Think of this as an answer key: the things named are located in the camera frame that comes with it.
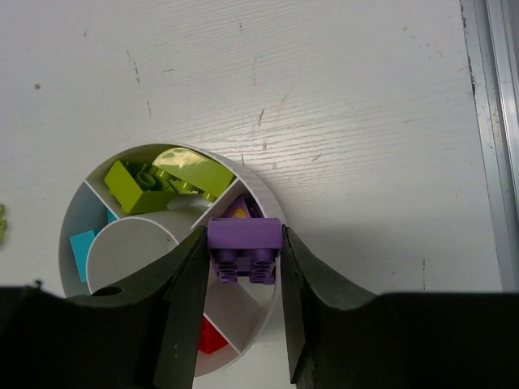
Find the small green square lego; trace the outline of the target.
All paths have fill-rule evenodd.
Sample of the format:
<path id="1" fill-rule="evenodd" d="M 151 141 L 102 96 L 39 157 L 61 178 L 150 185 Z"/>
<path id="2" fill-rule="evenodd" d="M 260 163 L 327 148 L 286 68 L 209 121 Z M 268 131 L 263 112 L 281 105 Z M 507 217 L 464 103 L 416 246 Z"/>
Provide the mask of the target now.
<path id="1" fill-rule="evenodd" d="M 224 165 L 185 147 L 162 152 L 152 165 L 179 193 L 197 192 L 210 202 L 220 197 L 235 179 Z"/>

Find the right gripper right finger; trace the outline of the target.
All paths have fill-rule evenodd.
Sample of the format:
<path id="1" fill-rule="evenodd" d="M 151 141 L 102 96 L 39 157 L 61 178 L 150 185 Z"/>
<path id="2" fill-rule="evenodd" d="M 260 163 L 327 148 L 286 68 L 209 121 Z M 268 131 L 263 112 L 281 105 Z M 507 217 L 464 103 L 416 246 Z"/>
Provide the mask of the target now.
<path id="1" fill-rule="evenodd" d="M 283 230 L 290 381 L 298 388 L 515 388 L 516 293 L 374 294 Z"/>

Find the pale green lego piece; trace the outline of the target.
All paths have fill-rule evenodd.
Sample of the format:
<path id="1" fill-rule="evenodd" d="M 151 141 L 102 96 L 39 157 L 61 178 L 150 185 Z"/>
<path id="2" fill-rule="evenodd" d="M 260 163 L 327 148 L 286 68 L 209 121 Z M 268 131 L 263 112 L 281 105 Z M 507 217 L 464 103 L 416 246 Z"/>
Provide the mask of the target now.
<path id="1" fill-rule="evenodd" d="M 0 204 L 0 245 L 3 244 L 6 236 L 7 220 L 6 209 L 4 204 Z"/>

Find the large cyan lego brick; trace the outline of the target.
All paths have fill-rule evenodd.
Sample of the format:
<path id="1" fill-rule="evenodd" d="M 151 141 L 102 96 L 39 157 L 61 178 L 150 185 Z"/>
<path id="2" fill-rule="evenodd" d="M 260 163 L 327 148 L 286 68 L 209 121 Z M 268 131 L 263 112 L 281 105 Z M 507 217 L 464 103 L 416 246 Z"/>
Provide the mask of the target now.
<path id="1" fill-rule="evenodd" d="M 82 283 L 87 282 L 86 269 L 88 252 L 99 232 L 99 229 L 91 229 L 69 238 L 72 254 L 74 256 L 76 268 L 79 274 L 79 279 Z"/>

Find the small cyan lego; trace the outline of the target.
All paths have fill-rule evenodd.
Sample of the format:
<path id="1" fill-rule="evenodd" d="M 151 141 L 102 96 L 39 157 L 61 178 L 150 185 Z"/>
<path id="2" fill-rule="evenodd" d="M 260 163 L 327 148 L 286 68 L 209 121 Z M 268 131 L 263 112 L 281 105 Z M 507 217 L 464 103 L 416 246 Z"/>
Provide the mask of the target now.
<path id="1" fill-rule="evenodd" d="M 106 220 L 107 220 L 107 224 L 111 224 L 111 223 L 117 221 L 118 218 L 110 210 L 106 210 Z"/>

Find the purple and pink lego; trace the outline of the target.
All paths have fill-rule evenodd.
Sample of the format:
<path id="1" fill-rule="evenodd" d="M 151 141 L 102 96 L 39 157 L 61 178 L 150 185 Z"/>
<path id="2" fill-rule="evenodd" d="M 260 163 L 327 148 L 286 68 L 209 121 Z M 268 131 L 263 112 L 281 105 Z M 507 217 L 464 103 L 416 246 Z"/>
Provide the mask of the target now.
<path id="1" fill-rule="evenodd" d="M 212 218 L 208 222 L 208 250 L 223 284 L 236 284 L 241 277 L 252 284 L 274 284 L 282 242 L 277 218 Z"/>

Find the green lego brick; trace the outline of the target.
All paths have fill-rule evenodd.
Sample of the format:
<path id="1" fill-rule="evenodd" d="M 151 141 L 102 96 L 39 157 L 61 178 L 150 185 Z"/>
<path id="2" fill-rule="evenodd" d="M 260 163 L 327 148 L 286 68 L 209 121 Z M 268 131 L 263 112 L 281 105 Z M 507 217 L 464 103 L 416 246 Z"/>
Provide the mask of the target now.
<path id="1" fill-rule="evenodd" d="M 104 182 L 127 216 L 164 211 L 178 194 L 157 168 L 142 162 L 116 160 Z"/>

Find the red curved lego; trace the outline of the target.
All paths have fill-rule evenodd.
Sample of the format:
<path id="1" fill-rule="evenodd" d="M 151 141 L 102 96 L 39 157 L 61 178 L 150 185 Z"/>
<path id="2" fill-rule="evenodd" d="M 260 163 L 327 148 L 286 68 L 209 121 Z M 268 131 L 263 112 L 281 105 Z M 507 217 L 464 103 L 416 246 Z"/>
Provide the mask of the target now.
<path id="1" fill-rule="evenodd" d="M 210 355 L 228 344 L 224 336 L 204 316 L 199 336 L 198 350 Z"/>

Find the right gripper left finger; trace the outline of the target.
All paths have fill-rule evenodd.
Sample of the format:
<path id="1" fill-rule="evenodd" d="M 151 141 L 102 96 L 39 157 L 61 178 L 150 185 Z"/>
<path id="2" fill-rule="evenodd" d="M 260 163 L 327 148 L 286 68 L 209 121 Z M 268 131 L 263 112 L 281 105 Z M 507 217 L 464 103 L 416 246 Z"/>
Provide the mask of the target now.
<path id="1" fill-rule="evenodd" d="M 208 286 L 207 230 L 90 295 L 1 290 L 4 388 L 189 388 Z"/>

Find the purple green lego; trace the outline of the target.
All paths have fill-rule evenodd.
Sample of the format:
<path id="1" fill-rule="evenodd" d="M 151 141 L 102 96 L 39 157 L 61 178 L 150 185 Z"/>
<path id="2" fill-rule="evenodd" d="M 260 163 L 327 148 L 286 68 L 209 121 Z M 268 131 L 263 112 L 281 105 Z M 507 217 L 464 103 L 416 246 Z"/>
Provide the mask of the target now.
<path id="1" fill-rule="evenodd" d="M 224 214 L 225 218 L 263 218 L 258 203 L 250 195 L 242 195 L 236 198 L 227 208 Z"/>

